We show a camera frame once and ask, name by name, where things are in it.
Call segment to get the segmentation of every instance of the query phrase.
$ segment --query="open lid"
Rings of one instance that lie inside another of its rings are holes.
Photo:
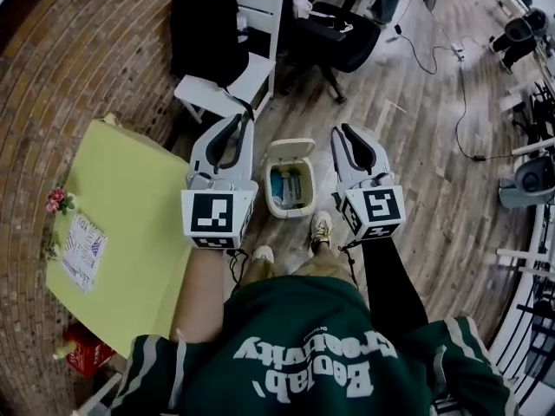
[[[294,160],[310,156],[316,146],[313,139],[284,139],[270,143],[268,158],[272,160]]]

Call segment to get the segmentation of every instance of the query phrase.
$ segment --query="sneaker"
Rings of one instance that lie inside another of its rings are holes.
[[[513,74],[512,70],[507,65],[505,65],[505,62],[503,62],[503,60],[499,61],[499,65],[501,66],[501,69],[503,69],[507,74]]]
[[[252,252],[251,259],[253,262],[257,259],[266,259],[274,263],[274,252],[268,245],[261,245]]]
[[[327,211],[318,211],[310,221],[310,249],[315,253],[316,247],[325,242],[330,245],[330,236],[333,231],[331,216]]]

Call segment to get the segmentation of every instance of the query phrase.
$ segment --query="sweatshirt sleeve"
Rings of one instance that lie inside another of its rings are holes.
[[[408,334],[403,346],[433,370],[436,396],[450,393],[473,416],[519,414],[511,385],[490,361],[472,319],[434,322]]]
[[[171,412],[209,352],[207,343],[187,344],[183,339],[175,343],[158,335],[138,336],[112,403],[112,414]]]

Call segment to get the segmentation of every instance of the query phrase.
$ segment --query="red box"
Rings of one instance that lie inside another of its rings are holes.
[[[115,351],[93,335],[82,323],[70,325],[63,335],[66,341],[74,341],[77,348],[68,354],[68,364],[89,377],[108,361]]]

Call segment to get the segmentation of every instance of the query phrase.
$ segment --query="pink flower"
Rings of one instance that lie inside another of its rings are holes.
[[[46,211],[48,212],[58,212],[60,210],[60,205],[54,200],[50,199],[46,204]]]
[[[55,202],[62,202],[65,197],[66,192],[62,188],[56,188],[52,190],[49,194],[49,200],[55,200]]]

